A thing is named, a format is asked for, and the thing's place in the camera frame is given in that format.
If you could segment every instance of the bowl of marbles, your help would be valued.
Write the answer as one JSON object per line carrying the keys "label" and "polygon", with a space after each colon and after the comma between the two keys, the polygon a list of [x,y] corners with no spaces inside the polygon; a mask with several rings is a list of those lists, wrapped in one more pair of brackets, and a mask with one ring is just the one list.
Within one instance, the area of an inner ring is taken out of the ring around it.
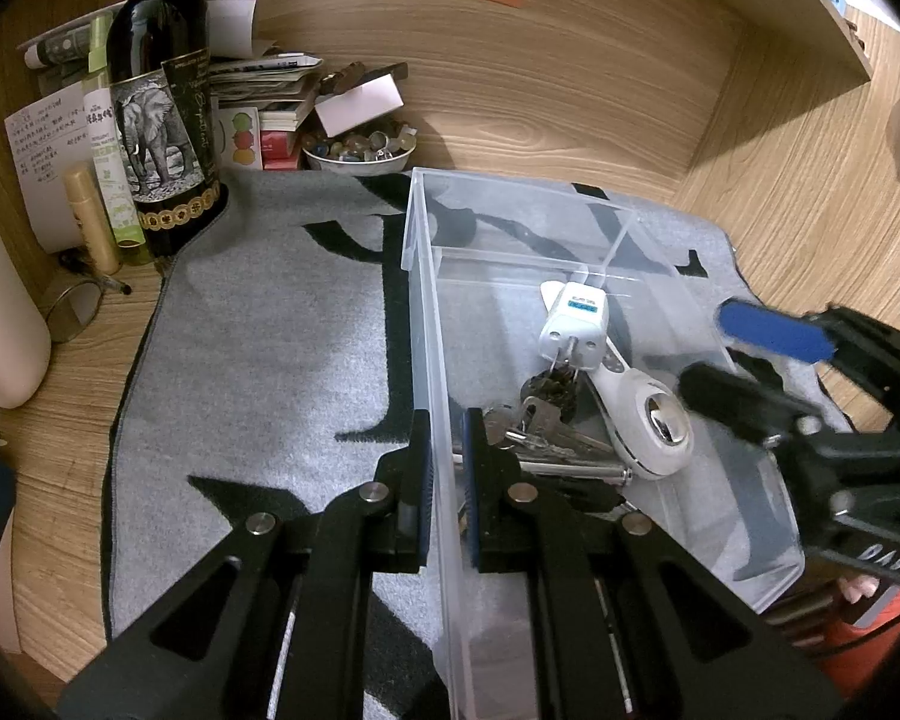
{"label": "bowl of marbles", "polygon": [[301,146],[311,170],[348,175],[384,175],[407,167],[416,148],[416,130],[392,119],[375,119],[334,138],[307,133]]}

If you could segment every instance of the blue label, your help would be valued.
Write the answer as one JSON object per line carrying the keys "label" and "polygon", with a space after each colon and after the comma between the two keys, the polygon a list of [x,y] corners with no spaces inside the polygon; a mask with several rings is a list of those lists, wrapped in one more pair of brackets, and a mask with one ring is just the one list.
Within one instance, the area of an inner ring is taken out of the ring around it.
{"label": "blue label", "polygon": [[570,306],[570,308],[578,308],[581,311],[589,311],[593,314],[597,313],[596,306],[588,306],[586,303],[577,303],[576,300],[567,300],[567,305]]}

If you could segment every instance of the cable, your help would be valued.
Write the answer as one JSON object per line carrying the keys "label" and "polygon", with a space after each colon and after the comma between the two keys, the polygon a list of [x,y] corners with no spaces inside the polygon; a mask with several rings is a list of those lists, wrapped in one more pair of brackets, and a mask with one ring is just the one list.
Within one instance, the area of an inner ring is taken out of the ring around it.
{"label": "cable", "polygon": [[867,632],[859,638],[855,638],[853,641],[848,641],[846,644],[840,644],[836,647],[830,647],[826,650],[818,650],[816,652],[807,653],[807,658],[813,659],[813,661],[820,661],[824,658],[832,658],[833,656],[842,655],[845,652],[849,652],[850,650],[854,650],[857,647],[860,647],[868,641],[873,641],[879,635],[884,635],[891,628],[895,628],[900,624],[900,614],[896,615],[892,620],[885,622],[879,628],[874,628],[874,630]]}

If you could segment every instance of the wine bottle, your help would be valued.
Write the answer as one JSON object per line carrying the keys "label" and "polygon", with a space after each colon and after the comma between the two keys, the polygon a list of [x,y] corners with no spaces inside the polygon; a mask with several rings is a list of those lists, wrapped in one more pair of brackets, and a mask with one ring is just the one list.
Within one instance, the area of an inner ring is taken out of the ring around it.
{"label": "wine bottle", "polygon": [[207,45],[204,0],[127,0],[106,42],[122,162],[156,257],[178,252],[226,204]]}

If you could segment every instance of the stack of papers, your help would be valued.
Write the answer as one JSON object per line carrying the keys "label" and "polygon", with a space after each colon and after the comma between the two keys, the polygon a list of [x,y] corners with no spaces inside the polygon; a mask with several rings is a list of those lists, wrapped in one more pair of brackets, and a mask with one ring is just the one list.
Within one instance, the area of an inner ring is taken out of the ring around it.
{"label": "stack of papers", "polygon": [[300,52],[210,66],[217,108],[256,108],[261,129],[294,132],[314,108],[323,62]]}

